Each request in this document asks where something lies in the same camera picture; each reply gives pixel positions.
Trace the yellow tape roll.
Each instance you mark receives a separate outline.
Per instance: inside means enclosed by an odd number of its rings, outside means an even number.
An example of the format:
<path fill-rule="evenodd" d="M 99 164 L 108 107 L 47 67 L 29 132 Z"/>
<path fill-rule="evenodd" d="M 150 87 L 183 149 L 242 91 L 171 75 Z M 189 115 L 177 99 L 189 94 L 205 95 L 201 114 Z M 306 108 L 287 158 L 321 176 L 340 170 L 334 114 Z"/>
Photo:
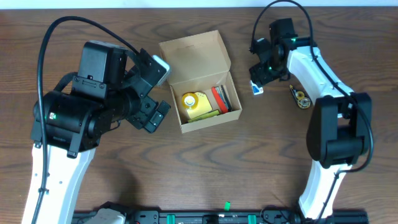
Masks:
<path fill-rule="evenodd" d="M 194 110 L 198 106 L 198 96 L 195 93 L 186 93 L 182 96 L 182 106 L 187 110 Z"/>

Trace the yellow sticky notepad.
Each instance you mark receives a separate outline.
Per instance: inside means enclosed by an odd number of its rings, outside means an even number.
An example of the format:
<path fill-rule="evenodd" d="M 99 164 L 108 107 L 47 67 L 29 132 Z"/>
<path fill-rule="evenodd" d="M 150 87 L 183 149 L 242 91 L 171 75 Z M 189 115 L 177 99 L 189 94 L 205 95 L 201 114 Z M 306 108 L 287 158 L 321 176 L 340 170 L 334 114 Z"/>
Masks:
<path fill-rule="evenodd" d="M 208 100 L 208 97 L 202 92 L 195 92 L 198 98 L 197 107 L 195 109 L 187 110 L 190 119 L 196 118 L 200 115 L 210 112 L 213 108 Z"/>

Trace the brown cardboard box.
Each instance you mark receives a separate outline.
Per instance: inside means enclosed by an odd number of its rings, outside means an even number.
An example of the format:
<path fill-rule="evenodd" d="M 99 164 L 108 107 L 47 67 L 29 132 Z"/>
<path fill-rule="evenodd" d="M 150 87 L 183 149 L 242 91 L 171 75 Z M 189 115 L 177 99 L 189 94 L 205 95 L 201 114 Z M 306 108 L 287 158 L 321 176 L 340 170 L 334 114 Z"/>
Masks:
<path fill-rule="evenodd" d="M 231 60 L 218 30 L 161 42 L 159 47 L 161 57 L 171 67 L 167 81 L 182 133 L 239 118 L 242 106 L 230 72 Z M 190 123 L 189 115 L 183 107 L 183 95 L 203 93 L 208 98 L 211 109 L 220 111 L 211 90 L 213 87 L 219 87 L 220 92 L 225 94 L 230 111 Z"/>

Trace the red black stapler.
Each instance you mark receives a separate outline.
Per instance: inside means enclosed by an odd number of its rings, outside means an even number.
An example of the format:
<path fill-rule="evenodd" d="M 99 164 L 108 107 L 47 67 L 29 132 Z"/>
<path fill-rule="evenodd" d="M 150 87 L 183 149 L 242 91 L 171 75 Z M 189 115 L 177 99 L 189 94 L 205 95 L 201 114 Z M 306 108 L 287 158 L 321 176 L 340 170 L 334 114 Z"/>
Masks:
<path fill-rule="evenodd" d="M 214 99 L 217 102 L 219 109 L 221 110 L 221 114 L 225 114 L 232 111 L 231 104 L 229 102 L 228 96 L 226 94 L 223 85 L 212 87 L 211 92 L 214 96 Z"/>

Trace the white blue staples box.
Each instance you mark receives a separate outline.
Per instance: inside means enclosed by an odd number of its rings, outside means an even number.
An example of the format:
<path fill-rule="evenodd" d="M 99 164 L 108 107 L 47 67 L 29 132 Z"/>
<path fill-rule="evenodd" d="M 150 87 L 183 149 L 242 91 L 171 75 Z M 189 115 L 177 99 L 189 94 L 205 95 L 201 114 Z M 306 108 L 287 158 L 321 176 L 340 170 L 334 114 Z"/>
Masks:
<path fill-rule="evenodd" d="M 263 87 L 258 87 L 253 81 L 250 81 L 253 95 L 261 95 L 264 93 Z"/>

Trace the black correction tape dispenser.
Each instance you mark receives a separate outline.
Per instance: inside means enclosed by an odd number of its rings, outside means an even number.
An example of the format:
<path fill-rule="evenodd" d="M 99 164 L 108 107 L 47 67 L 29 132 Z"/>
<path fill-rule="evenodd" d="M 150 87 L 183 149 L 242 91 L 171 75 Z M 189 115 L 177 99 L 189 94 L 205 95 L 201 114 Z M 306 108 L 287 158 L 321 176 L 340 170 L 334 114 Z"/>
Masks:
<path fill-rule="evenodd" d="M 310 98 L 305 96 L 304 92 L 296 90 L 293 85 L 289 85 L 289 90 L 293 96 L 294 101 L 300 109 L 309 109 L 309 107 L 311 106 L 311 100 Z"/>

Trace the yellow highlighter pen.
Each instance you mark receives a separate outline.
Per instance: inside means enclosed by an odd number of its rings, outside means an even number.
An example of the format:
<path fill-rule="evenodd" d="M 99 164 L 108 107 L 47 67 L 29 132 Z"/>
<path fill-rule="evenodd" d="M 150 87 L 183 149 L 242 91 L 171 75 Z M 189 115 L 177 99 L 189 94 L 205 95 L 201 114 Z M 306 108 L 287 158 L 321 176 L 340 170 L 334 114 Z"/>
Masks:
<path fill-rule="evenodd" d="M 187 122 L 188 122 L 188 123 L 192 123 L 192 122 L 196 122 L 196 121 L 199 121 L 199 120 L 203 120 L 203 119 L 207 119 L 207 118 L 212 118 L 212 117 L 218 116 L 218 115 L 220 115 L 220 112 L 219 112 L 218 110 L 214 110 L 214 111 L 210 111 L 210 112 L 208 112 L 208 113 L 199 115 L 199 116 L 197 116 L 197 117 L 195 117 L 195 118 L 189 119 Z"/>

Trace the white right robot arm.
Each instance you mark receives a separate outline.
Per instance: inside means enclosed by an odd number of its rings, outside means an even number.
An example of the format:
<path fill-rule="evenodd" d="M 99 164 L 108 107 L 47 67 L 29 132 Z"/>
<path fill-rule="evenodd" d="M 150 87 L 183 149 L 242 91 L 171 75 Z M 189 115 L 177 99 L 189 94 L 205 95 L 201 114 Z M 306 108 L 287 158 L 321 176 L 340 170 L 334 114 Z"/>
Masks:
<path fill-rule="evenodd" d="M 306 91 L 297 105 L 313 106 L 306 135 L 312 158 L 310 175 L 296 211 L 271 210 L 262 215 L 267 223 L 368 223 L 363 210 L 334 210 L 333 201 L 343 177 L 354 172 L 353 165 L 369 154 L 371 139 L 371 98 L 355 93 L 333 73 L 323 60 L 312 37 L 299 37 L 290 18 L 269 26 L 270 39 L 252 42 L 251 53 L 260 62 L 250 68 L 253 87 L 284 75 L 296 76 Z"/>

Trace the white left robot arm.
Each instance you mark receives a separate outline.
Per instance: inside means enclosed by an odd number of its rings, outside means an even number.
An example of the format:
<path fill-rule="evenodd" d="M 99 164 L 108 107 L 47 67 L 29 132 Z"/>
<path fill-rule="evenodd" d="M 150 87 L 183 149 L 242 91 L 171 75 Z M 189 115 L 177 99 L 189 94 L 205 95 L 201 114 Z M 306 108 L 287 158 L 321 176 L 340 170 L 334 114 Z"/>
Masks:
<path fill-rule="evenodd" d="M 34 105 L 32 178 L 22 221 L 69 223 L 101 136 L 126 120 L 153 133 L 170 110 L 149 93 L 171 67 L 145 50 L 91 40 L 77 72 Z"/>

